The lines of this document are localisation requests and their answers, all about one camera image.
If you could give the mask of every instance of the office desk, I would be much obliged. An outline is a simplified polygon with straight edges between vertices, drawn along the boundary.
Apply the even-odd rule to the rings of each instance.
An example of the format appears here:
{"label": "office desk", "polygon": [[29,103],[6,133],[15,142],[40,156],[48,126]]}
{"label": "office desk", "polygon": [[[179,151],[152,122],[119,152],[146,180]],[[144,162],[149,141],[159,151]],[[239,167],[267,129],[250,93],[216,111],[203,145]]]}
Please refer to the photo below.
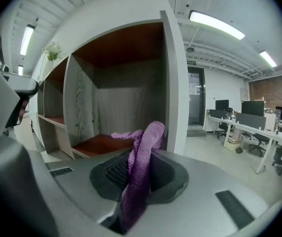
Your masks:
{"label": "office desk", "polygon": [[254,127],[250,127],[250,126],[247,126],[247,125],[244,125],[244,124],[236,123],[235,121],[232,121],[232,120],[215,118],[215,117],[211,117],[211,116],[206,116],[206,120],[213,120],[213,121],[216,121],[216,122],[224,122],[224,123],[228,124],[228,130],[227,130],[226,137],[225,137],[224,144],[223,144],[224,148],[226,147],[226,145],[228,143],[230,129],[231,129],[232,125],[234,127],[236,127],[237,129],[240,129],[242,131],[245,131],[245,132],[248,132],[248,133],[251,133],[251,134],[257,133],[257,134],[260,134],[260,135],[263,135],[263,136],[269,138],[269,142],[268,142],[268,146],[267,146],[267,149],[266,149],[266,153],[264,154],[264,157],[262,158],[262,160],[261,160],[261,162],[260,162],[260,164],[259,164],[259,166],[258,166],[258,168],[256,170],[256,174],[258,174],[261,171],[267,156],[271,153],[271,151],[272,151],[272,149],[274,147],[273,143],[274,143],[274,145],[276,144],[274,141],[277,141],[278,139],[279,140],[282,139],[281,136],[276,135],[274,132],[265,131],[265,130],[259,130],[259,129],[256,129]]}
{"label": "office desk", "polygon": [[266,153],[264,154],[264,157],[262,158],[262,160],[260,161],[260,164],[256,170],[256,174],[259,174],[259,172],[262,170],[264,163],[266,161],[266,158],[272,153],[273,148],[276,146],[276,142],[278,142],[279,145],[282,146],[282,132],[280,132],[278,135],[275,134],[274,132],[271,131],[265,131],[265,130],[258,130],[256,128],[244,125],[244,124],[237,124],[232,120],[227,120],[227,119],[220,119],[220,118],[215,118],[215,117],[211,117],[211,116],[206,116],[206,120],[213,120],[216,122],[225,122],[228,124],[228,130],[226,133],[226,137],[224,140],[224,144],[223,147],[226,147],[226,144],[228,142],[229,139],[229,133],[230,133],[230,129],[231,126],[235,126],[237,129],[243,130],[245,132],[251,133],[251,134],[260,134],[263,135],[267,138],[269,138],[269,143],[266,149]]}

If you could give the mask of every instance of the brown shelf board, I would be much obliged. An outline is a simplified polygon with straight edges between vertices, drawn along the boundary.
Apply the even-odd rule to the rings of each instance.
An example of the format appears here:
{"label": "brown shelf board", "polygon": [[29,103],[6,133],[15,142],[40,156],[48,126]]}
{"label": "brown shelf board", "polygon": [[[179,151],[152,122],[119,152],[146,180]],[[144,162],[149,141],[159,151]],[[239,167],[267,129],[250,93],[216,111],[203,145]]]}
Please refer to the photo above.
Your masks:
{"label": "brown shelf board", "polygon": [[64,124],[64,118],[63,116],[55,116],[55,117],[44,117],[44,115],[38,114],[38,116],[52,124],[55,124],[57,126],[60,126],[62,128],[64,128],[65,124]]}
{"label": "brown shelf board", "polygon": [[162,22],[140,24],[105,34],[80,47],[73,55],[97,68],[156,60],[162,58],[163,39]]}
{"label": "brown shelf board", "polygon": [[68,58],[65,58],[62,62],[60,62],[51,73],[46,78],[50,81],[57,81],[63,84],[64,76],[67,69]]}
{"label": "brown shelf board", "polygon": [[113,139],[109,135],[99,134],[73,147],[86,156],[99,156],[120,149],[132,148],[134,139]]}

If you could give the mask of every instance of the microfiber towel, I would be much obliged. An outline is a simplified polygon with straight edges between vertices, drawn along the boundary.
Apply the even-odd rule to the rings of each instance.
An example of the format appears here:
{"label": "microfiber towel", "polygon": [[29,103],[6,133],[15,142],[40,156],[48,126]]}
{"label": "microfiber towel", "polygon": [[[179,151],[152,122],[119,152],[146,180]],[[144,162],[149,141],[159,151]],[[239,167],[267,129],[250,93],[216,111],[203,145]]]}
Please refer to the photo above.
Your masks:
{"label": "microfiber towel", "polygon": [[128,158],[128,186],[122,194],[121,213],[125,230],[129,230],[140,218],[146,208],[146,198],[150,191],[150,158],[151,149],[162,145],[164,125],[152,122],[146,130],[113,133],[118,139],[135,139],[134,148]]}

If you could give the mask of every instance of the ceiling light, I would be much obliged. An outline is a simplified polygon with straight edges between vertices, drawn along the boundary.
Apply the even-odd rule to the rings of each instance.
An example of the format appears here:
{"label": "ceiling light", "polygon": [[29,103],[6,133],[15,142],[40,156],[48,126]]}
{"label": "ceiling light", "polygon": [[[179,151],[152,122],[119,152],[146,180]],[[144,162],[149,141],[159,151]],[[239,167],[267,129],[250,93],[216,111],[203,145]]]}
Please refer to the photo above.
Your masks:
{"label": "ceiling light", "polygon": [[224,23],[221,20],[218,20],[216,18],[210,17],[208,15],[198,13],[196,11],[190,11],[189,13],[189,20],[197,23],[201,23],[204,25],[208,25],[214,28],[217,28],[221,31],[224,31],[233,37],[241,40],[245,37],[245,34],[241,33],[239,30],[235,29],[234,27],[228,25],[227,23]]}
{"label": "ceiling light", "polygon": [[18,74],[19,74],[20,76],[23,75],[23,66],[21,66],[21,65],[18,66]]}
{"label": "ceiling light", "polygon": [[32,25],[26,26],[24,36],[23,36],[22,45],[21,45],[21,54],[22,55],[26,55],[27,47],[28,47],[29,41],[31,40],[34,29],[35,29],[35,27],[32,26]]}
{"label": "ceiling light", "polygon": [[277,64],[274,62],[274,60],[269,56],[269,54],[266,51],[262,51],[259,54],[269,63],[269,65],[272,68],[277,66]]}

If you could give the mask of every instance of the cubby compartment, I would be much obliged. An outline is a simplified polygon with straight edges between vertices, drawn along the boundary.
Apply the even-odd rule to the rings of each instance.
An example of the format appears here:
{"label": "cubby compartment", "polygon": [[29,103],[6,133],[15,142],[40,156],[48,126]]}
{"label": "cubby compartment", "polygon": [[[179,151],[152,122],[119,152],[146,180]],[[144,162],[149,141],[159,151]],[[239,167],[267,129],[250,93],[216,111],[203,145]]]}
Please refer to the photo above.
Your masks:
{"label": "cubby compartment", "polygon": [[64,124],[63,85],[67,61],[63,60],[44,81],[43,117],[59,124]]}
{"label": "cubby compartment", "polygon": [[38,120],[47,153],[62,151],[69,157],[74,158],[65,128],[53,124],[41,116],[39,116]]}
{"label": "cubby compartment", "polygon": [[144,130],[155,120],[166,123],[166,74],[162,22],[116,30],[76,50],[63,89],[72,151],[96,156],[131,148],[132,139],[110,135]]}
{"label": "cubby compartment", "polygon": [[63,116],[63,85],[68,59],[63,60],[40,85],[38,120],[48,154],[62,151],[74,158]]}
{"label": "cubby compartment", "polygon": [[37,108],[39,115],[43,115],[43,88],[44,88],[44,82],[42,82],[39,85],[39,90],[37,93]]}

